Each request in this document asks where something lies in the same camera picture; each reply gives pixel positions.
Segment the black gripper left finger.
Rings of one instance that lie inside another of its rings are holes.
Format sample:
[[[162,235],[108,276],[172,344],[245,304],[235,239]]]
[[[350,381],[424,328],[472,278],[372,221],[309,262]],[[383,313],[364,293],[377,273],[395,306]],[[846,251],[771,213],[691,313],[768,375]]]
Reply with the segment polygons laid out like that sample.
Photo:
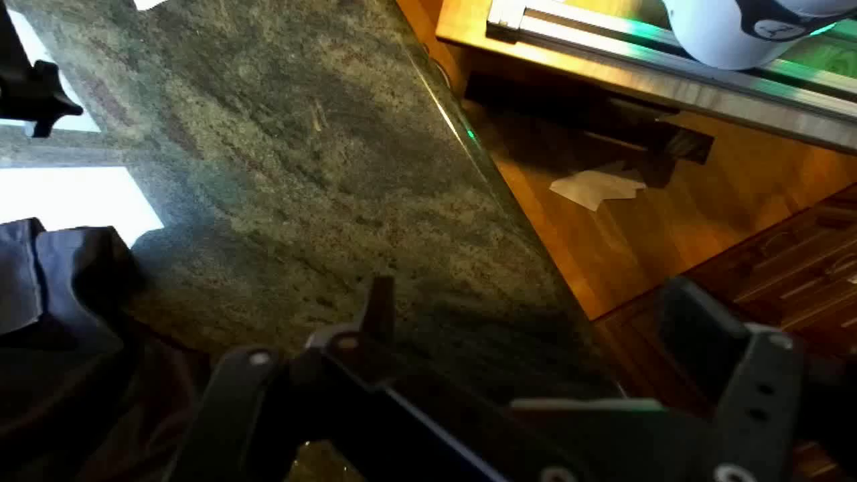
[[[305,349],[325,353],[358,385],[383,385],[395,375],[395,278],[375,276],[358,316],[348,324],[316,329]]]

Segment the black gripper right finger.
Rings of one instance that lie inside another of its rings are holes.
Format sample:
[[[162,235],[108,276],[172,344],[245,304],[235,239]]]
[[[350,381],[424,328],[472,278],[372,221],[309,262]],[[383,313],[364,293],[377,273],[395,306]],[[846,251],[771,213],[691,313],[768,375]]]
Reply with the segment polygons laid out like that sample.
[[[703,475],[709,482],[786,482],[804,351],[780,329],[736,320],[688,278],[661,289],[660,337],[713,403]]]

